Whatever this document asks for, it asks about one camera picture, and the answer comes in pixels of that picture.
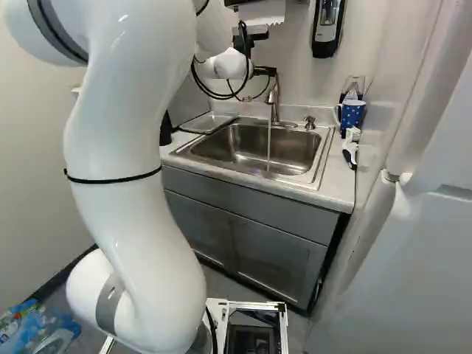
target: blue polka dot cup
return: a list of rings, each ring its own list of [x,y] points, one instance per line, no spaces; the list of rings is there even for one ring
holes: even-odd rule
[[[339,130],[342,139],[346,138],[346,129],[352,127],[361,128],[366,114],[366,106],[367,104],[364,101],[358,100],[346,100],[338,105],[341,108],[341,116],[339,117],[341,127]]]

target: soap dispenser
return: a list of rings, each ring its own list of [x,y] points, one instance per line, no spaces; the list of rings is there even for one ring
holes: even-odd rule
[[[311,49],[315,58],[330,58],[341,40],[346,0],[315,0],[315,21]]]

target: paper towel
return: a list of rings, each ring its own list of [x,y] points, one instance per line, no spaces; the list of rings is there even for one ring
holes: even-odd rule
[[[285,0],[264,0],[240,5],[238,15],[249,27],[281,24],[285,20]]]

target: stainless steel sink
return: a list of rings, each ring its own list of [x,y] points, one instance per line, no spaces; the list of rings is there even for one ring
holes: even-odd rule
[[[227,170],[318,189],[333,130],[318,127],[271,129],[258,119],[240,118],[209,136],[202,136],[172,154]]]

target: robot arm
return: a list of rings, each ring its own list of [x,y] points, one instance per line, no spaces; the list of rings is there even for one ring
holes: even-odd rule
[[[195,6],[201,0],[195,0]],[[207,299],[201,267],[167,208],[156,127],[199,46],[207,77],[241,78],[246,57],[211,0],[4,0],[26,51],[88,64],[64,155],[77,208],[100,250],[71,273],[73,311],[141,353],[185,353]]]

